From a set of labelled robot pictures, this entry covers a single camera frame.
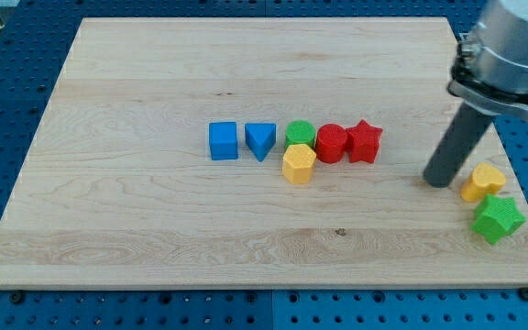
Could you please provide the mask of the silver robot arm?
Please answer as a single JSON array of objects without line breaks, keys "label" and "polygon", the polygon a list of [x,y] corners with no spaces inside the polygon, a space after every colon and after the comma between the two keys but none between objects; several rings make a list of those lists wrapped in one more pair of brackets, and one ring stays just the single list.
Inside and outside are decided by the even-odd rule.
[{"label": "silver robot arm", "polygon": [[487,116],[528,122],[528,0],[490,0],[458,42],[447,90]]}]

